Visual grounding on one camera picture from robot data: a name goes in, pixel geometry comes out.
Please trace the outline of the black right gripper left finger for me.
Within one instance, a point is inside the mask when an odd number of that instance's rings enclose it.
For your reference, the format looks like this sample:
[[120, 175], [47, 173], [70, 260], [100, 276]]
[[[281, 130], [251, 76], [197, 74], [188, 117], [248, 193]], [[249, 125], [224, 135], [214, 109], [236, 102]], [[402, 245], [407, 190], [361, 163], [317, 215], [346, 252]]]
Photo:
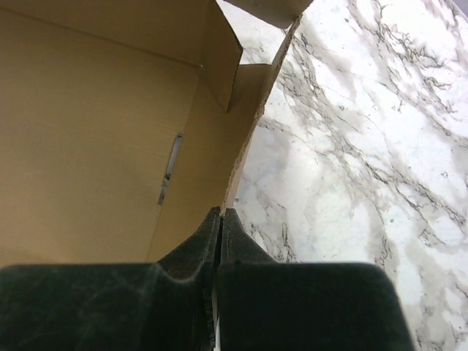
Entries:
[[152, 263], [11, 265], [1, 270], [3, 350], [212, 350], [221, 228], [198, 229]]

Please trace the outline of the brown cardboard box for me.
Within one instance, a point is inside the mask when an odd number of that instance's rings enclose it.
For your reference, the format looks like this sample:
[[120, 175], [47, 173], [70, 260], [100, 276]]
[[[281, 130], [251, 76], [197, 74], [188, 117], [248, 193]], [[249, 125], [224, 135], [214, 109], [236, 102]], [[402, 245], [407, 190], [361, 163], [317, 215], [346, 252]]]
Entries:
[[242, 64], [216, 1], [1, 3], [1, 265], [157, 260], [229, 207], [307, 1]]

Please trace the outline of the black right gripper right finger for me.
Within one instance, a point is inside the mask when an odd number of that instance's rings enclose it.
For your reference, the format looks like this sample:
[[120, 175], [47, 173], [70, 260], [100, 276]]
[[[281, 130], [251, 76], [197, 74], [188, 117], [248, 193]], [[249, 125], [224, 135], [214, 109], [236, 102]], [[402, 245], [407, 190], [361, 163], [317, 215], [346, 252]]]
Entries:
[[223, 350], [412, 350], [399, 298], [367, 263], [278, 263], [222, 220], [218, 267]]

